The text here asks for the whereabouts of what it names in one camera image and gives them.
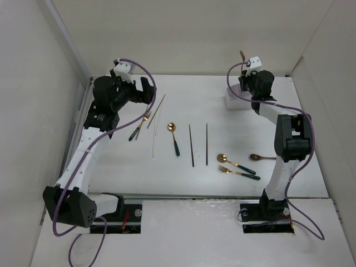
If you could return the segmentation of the thin silver chopstick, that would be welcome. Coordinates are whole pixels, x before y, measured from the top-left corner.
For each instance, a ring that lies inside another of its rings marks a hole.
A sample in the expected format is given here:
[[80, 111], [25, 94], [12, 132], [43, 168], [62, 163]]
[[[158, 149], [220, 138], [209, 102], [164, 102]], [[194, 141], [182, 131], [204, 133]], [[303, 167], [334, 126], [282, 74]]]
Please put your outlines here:
[[155, 157], [155, 138], [157, 136], [157, 130], [160, 122], [162, 108], [159, 109], [158, 116], [154, 119], [154, 131], [153, 131], [153, 139], [152, 139], [152, 157]]

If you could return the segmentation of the rose gold fork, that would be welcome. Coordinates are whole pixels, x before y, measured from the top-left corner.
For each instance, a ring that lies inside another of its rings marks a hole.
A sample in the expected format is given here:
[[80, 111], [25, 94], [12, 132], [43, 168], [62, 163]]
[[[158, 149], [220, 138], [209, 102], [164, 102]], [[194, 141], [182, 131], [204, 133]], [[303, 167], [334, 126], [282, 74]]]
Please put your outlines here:
[[246, 61], [246, 57], [245, 57], [243, 51], [240, 50], [239, 53], [240, 53], [241, 60], [242, 60], [243, 62], [245, 62], [245, 61]]

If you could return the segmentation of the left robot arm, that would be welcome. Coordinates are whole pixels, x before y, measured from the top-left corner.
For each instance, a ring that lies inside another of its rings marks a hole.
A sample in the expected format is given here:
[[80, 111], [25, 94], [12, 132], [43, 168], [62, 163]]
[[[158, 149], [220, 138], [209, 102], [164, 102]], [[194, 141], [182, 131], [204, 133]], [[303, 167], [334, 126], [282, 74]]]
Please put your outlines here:
[[90, 178], [114, 129], [119, 123], [118, 112], [128, 102], [151, 104], [155, 88], [146, 77], [141, 77], [142, 89], [134, 80], [110, 72], [93, 82], [93, 101], [83, 124], [81, 139], [70, 163], [55, 186], [44, 189], [43, 200], [53, 224], [89, 228], [94, 220], [107, 215], [111, 220], [124, 216], [123, 197], [103, 193], [88, 196]]

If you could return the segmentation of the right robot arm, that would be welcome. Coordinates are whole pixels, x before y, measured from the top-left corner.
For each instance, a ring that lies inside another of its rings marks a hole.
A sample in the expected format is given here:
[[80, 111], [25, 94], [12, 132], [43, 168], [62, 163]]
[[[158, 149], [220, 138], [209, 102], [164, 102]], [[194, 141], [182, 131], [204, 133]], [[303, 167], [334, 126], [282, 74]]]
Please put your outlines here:
[[288, 208], [285, 190], [293, 179], [298, 164], [314, 152], [314, 130], [311, 117], [299, 108], [276, 103], [271, 95], [274, 75], [266, 70], [242, 72], [242, 92], [248, 92], [251, 108], [275, 125], [276, 164], [271, 180], [263, 190], [258, 213], [264, 219]]

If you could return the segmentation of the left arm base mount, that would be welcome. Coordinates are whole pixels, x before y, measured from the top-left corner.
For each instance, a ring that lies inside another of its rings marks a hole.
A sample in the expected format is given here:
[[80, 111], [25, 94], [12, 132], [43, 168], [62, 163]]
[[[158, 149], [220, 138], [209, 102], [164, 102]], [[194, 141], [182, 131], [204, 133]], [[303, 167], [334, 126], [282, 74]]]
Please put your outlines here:
[[104, 214], [107, 221], [106, 234], [140, 234], [142, 219], [142, 201], [125, 202], [122, 214]]

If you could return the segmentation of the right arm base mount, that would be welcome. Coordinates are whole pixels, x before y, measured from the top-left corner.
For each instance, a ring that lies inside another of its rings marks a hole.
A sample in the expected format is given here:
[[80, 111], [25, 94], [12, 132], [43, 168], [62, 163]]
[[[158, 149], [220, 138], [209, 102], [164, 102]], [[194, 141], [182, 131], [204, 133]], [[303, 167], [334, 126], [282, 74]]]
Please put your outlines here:
[[244, 234], [294, 233], [288, 206], [268, 208], [242, 201], [239, 214]]

